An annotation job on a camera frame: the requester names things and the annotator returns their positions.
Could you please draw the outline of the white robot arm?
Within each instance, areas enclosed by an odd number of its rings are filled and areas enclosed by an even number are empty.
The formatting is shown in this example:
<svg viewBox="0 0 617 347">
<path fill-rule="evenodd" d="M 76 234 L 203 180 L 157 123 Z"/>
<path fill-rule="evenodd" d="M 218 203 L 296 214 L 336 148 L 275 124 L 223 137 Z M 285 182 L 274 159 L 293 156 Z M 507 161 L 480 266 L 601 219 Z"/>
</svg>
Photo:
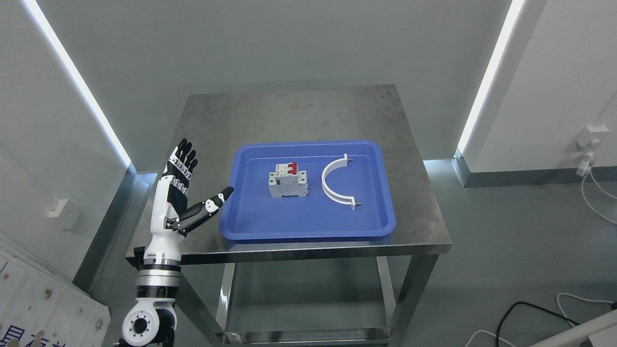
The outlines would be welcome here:
<svg viewBox="0 0 617 347">
<path fill-rule="evenodd" d="M 145 247 L 133 250 L 136 268 L 136 304 L 126 314 L 122 336 L 115 347 L 172 347 L 178 323 L 175 302 L 181 266 L 178 260 L 145 258 Z"/>
</svg>

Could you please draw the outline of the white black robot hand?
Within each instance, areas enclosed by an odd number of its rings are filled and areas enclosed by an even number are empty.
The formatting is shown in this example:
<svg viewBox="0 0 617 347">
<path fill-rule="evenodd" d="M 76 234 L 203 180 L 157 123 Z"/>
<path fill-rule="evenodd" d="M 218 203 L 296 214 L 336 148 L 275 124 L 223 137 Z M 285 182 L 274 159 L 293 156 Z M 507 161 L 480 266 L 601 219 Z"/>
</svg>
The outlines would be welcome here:
<svg viewBox="0 0 617 347">
<path fill-rule="evenodd" d="M 150 220 L 152 240 L 145 250 L 146 264 L 179 264 L 179 246 L 183 239 L 215 216 L 232 195 L 234 188 L 226 187 L 218 195 L 188 206 L 189 185 L 196 165 L 196 150 L 184 138 L 172 150 L 157 182 Z"/>
</svg>

